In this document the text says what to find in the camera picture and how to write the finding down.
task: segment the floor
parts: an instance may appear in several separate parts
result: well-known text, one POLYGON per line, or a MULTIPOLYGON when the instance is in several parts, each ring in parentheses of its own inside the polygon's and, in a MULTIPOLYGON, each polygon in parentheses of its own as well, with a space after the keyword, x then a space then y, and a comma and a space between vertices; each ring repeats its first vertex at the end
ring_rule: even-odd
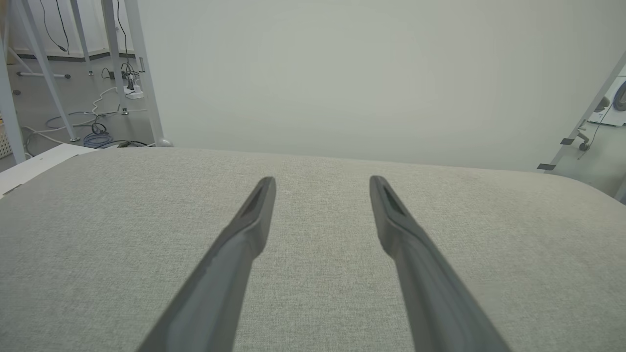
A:
MULTIPOLYGON (((41 72, 37 60, 24 60, 34 72, 41 72)), ((113 69, 111 58, 101 58, 91 62, 93 65, 93 76, 87 75, 85 63, 50 61, 53 71, 57 74, 70 74, 71 78, 57 78, 59 94, 63 109, 66 113, 74 111, 91 111, 92 102, 100 97, 100 93, 115 86, 115 81, 109 78, 102 78, 100 73, 103 68, 113 69)), ((15 109, 18 114, 19 124, 22 127, 28 126, 35 130, 47 130, 46 121, 59 116, 52 96, 48 91, 48 86, 43 77, 18 76, 16 72, 25 71, 20 65, 7 66, 11 89, 20 90, 20 95, 13 95, 15 109)), ((139 110, 145 108, 145 99, 127 99, 129 110, 139 110)), ((104 95, 104 99, 98 102, 97 111, 113 111, 119 104, 118 95, 115 90, 104 95)), ((90 120, 91 117, 83 114, 75 114, 68 117, 72 124, 90 120)), ((110 115, 99 120, 107 128, 110 135, 116 140, 137 140, 147 144, 153 143, 150 121, 146 111, 131 112, 129 115, 110 115)), ((63 125, 61 119, 52 122, 53 126, 63 125)), ((76 134, 81 140, 71 143, 66 130, 47 133, 48 136, 62 142, 83 145, 83 138, 91 133, 90 127, 75 127, 76 134)), ((29 135, 29 131, 23 130, 24 140, 29 135)), ((57 143, 49 141, 40 136, 34 136, 28 145, 33 154, 40 154, 57 146, 57 143)), ((0 159, 0 172, 15 166, 13 155, 0 159)))

